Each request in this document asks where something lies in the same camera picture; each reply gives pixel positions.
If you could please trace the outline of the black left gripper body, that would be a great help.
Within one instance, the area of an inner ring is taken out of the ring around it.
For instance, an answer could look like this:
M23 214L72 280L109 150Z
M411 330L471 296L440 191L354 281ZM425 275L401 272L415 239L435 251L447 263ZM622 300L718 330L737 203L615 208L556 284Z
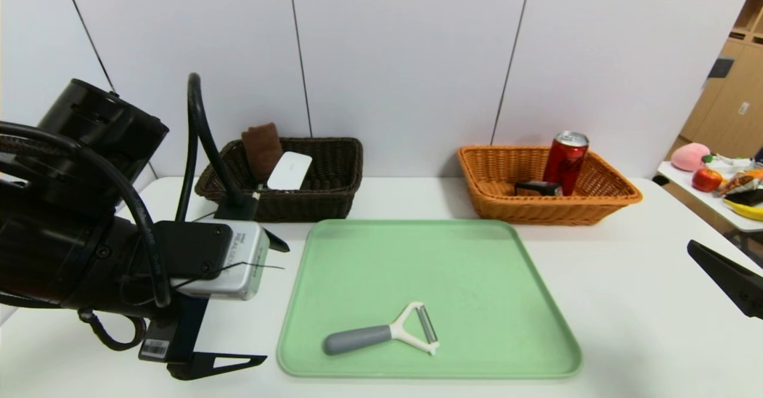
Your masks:
M171 302L158 305L150 257L136 224L115 217L66 246L60 268L60 306L74 309L114 350L139 347L139 358L170 366L191 366L194 343L207 306L206 297L186 297L171 285ZM95 312L126 316L137 328L133 341L106 335Z

